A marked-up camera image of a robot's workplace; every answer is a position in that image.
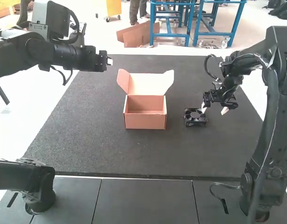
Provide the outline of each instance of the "box lid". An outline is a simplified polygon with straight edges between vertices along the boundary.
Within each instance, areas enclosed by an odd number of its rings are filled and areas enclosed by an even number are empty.
[[[129,73],[124,69],[119,69],[116,81],[128,95],[161,96],[173,84],[174,70],[163,74],[152,74]]]

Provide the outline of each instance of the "flattened cardboard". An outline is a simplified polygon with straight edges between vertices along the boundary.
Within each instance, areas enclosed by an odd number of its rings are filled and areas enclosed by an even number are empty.
[[[116,32],[117,40],[119,42],[124,43],[124,39],[123,39],[123,34],[124,33],[127,33],[129,31],[132,31],[132,30],[137,29],[137,28],[142,28],[142,27],[148,26],[148,25],[149,25],[149,22],[144,22],[144,23],[138,24],[136,26],[132,26],[132,27],[128,27],[126,29],[119,30],[119,31]]]
[[[173,80],[173,70],[164,74],[130,74],[120,69],[117,83],[127,93],[123,110],[125,128],[165,129],[167,109],[164,94]]]
[[[154,33],[160,32],[160,22],[153,24]],[[117,31],[117,39],[124,43],[126,48],[136,48],[150,42],[150,22],[144,22],[139,25]]]

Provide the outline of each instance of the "black platform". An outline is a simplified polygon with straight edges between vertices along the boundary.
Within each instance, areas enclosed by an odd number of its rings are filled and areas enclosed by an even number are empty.
[[[245,224],[240,190],[213,189],[226,199],[229,215],[209,192],[212,182],[180,180],[55,179],[55,205],[31,216],[18,195],[11,208],[7,192],[0,202],[0,224]],[[287,224],[287,195],[273,207],[266,224]]]
[[[262,120],[239,89],[239,107],[220,115],[207,110],[206,128],[185,127],[186,107],[199,107],[212,81],[203,56],[113,55],[104,73],[79,72],[27,150],[62,174],[124,177],[240,178],[260,133]],[[221,76],[209,61],[210,70]],[[174,69],[175,82],[166,94],[166,130],[125,130],[125,92],[117,85],[119,68],[132,73]]]

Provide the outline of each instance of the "black robotic arm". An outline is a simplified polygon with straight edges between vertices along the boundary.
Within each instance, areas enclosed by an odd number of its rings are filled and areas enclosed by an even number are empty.
[[[282,204],[287,188],[287,27],[268,28],[264,41],[233,52],[220,62],[220,67],[224,80],[217,78],[215,89],[204,93],[203,109],[213,102],[219,102],[224,111],[237,108],[234,93],[243,75],[258,67],[262,67],[263,82],[268,86],[258,145],[240,183],[240,207],[248,223],[263,222],[272,206]]]
[[[103,72],[111,65],[106,51],[96,54],[94,46],[84,44],[87,24],[79,23],[71,10],[50,0],[35,0],[32,21],[28,22],[26,8],[30,1],[21,0],[16,26],[0,30],[0,78],[35,65],[44,71],[55,70],[53,65],[59,65],[70,70],[71,75],[72,70]],[[66,85],[71,75],[66,79],[60,73]],[[54,177],[54,168],[39,161],[0,160],[0,189],[21,192],[26,211],[32,215],[45,212],[55,202]]]

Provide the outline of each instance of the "black computer fan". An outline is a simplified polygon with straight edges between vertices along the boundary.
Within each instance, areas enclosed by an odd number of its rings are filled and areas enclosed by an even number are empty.
[[[205,113],[203,114],[201,109],[198,108],[185,108],[184,119],[186,127],[191,126],[206,126],[208,118]]]

